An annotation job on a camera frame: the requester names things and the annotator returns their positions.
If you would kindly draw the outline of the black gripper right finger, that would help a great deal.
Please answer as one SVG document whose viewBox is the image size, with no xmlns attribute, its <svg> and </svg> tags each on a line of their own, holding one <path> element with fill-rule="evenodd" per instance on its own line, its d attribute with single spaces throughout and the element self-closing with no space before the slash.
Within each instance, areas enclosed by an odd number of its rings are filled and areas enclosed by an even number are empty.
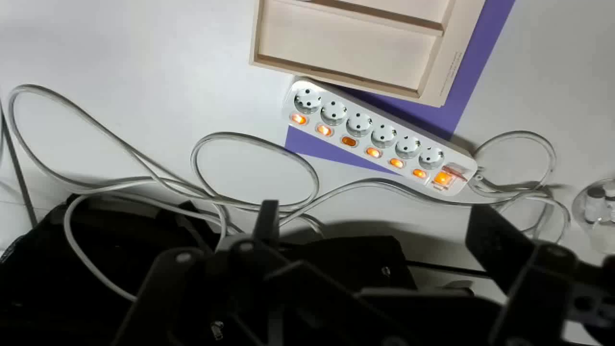
<svg viewBox="0 0 615 346">
<path fill-rule="evenodd" d="M 572 249 L 527 238 L 491 205 L 470 213 L 466 245 L 508 295 L 493 346 L 574 346 L 566 322 L 579 322 L 599 346 L 615 346 L 615 257 L 600 264 Z"/>
</svg>

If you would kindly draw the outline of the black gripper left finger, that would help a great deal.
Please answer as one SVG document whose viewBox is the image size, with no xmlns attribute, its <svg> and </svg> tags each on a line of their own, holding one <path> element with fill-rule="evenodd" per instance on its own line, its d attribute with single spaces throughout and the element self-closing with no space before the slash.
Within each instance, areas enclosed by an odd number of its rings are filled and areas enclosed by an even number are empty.
<svg viewBox="0 0 615 346">
<path fill-rule="evenodd" d="M 156 257 L 112 346 L 291 346 L 287 326 L 353 334 L 360 299 L 331 274 L 279 249 L 279 201 L 264 199 L 255 234 L 224 251 L 172 247 Z"/>
</svg>

